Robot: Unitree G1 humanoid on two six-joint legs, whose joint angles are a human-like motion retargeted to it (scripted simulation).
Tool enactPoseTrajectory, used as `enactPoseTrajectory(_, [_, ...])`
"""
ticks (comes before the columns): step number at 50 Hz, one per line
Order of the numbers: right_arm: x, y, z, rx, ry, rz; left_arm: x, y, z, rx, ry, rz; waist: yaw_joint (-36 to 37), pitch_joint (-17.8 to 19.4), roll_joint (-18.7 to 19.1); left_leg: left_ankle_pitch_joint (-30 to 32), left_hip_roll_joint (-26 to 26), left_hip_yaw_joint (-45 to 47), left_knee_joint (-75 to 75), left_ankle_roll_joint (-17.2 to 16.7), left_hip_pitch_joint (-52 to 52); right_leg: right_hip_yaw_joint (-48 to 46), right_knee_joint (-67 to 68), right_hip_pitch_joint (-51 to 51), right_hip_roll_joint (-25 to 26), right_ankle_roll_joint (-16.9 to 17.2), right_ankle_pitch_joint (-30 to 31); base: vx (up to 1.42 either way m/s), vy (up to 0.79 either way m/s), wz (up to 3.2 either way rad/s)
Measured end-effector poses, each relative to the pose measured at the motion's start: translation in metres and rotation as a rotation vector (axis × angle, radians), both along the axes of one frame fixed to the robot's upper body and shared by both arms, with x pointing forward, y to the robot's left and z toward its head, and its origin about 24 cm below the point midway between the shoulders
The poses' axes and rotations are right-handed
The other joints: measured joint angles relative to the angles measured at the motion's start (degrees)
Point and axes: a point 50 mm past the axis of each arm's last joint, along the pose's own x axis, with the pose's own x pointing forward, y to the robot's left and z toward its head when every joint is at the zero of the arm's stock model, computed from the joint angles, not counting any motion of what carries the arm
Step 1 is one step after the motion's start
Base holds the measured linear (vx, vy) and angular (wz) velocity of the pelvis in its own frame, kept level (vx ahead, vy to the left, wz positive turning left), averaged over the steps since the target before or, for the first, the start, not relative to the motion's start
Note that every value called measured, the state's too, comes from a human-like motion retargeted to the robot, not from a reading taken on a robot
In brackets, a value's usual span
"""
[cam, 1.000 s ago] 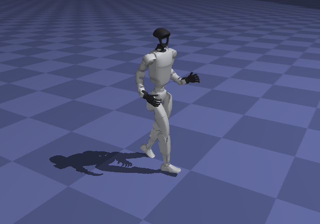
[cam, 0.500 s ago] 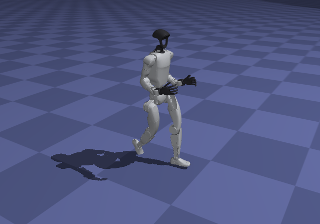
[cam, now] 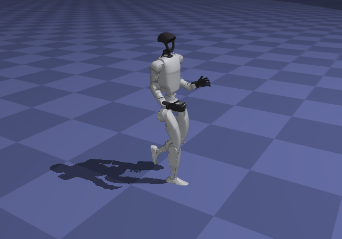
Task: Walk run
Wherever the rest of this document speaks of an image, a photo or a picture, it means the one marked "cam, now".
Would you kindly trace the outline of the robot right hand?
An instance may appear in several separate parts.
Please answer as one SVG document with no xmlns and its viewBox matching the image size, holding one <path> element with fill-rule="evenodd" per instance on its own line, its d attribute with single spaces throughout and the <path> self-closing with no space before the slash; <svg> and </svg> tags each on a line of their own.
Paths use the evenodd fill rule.
<svg viewBox="0 0 342 239">
<path fill-rule="evenodd" d="M 183 104 L 176 104 L 178 102 L 179 102 L 179 100 L 177 100 L 176 102 L 173 102 L 173 103 L 170 103 L 170 102 L 167 102 L 167 101 L 163 101 L 162 104 L 166 105 L 166 109 L 168 109 L 168 110 L 171 109 L 171 110 L 177 111 L 177 112 L 185 111 L 185 109 L 186 109 L 185 102 Z M 184 106 L 182 106 L 182 105 L 184 105 Z"/>
</svg>

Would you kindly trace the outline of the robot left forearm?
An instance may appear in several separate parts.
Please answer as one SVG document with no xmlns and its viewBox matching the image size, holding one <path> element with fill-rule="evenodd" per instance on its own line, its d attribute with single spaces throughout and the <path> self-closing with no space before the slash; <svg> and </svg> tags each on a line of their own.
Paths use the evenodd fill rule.
<svg viewBox="0 0 342 239">
<path fill-rule="evenodd" d="M 180 77 L 180 87 L 183 87 L 185 88 L 186 90 L 190 91 L 192 89 L 195 89 L 196 88 L 196 85 L 195 84 L 191 84 L 191 83 L 188 83 L 186 82 L 184 79 L 182 79 Z"/>
</svg>

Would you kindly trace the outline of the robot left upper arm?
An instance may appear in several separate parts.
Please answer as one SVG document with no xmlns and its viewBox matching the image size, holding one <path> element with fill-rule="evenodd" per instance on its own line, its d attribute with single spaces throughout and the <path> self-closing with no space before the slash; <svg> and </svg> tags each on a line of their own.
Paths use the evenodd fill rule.
<svg viewBox="0 0 342 239">
<path fill-rule="evenodd" d="M 176 53 L 175 53 L 175 54 L 176 54 Z M 179 55 L 179 54 L 176 54 L 176 55 L 179 56 L 179 58 L 180 58 L 180 65 L 181 65 L 181 63 L 182 63 L 182 61 L 183 61 L 183 56 L 181 56 L 181 55 Z"/>
</svg>

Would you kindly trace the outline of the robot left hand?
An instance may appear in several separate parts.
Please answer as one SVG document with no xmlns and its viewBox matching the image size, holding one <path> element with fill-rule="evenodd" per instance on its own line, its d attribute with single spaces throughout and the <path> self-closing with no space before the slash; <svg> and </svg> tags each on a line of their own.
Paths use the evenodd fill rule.
<svg viewBox="0 0 342 239">
<path fill-rule="evenodd" d="M 199 88 L 200 87 L 205 87 L 205 86 L 211 86 L 210 84 L 210 80 L 208 80 L 208 78 L 204 78 L 202 79 L 203 76 L 200 77 L 200 79 L 198 81 L 195 81 L 195 82 L 192 82 L 191 84 L 195 84 L 196 85 L 196 88 Z M 209 84 L 208 84 L 209 83 Z M 195 88 L 195 89 L 196 89 Z"/>
</svg>

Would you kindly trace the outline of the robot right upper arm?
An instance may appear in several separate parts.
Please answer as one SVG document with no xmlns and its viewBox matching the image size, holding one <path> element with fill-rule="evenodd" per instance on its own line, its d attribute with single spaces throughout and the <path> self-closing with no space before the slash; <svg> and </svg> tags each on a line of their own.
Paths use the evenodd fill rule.
<svg viewBox="0 0 342 239">
<path fill-rule="evenodd" d="M 159 73 L 163 68 L 164 62 L 161 60 L 153 61 L 150 65 L 151 75 L 150 75 L 150 84 L 154 86 L 155 91 L 160 89 L 160 84 L 157 83 L 159 78 Z"/>
</svg>

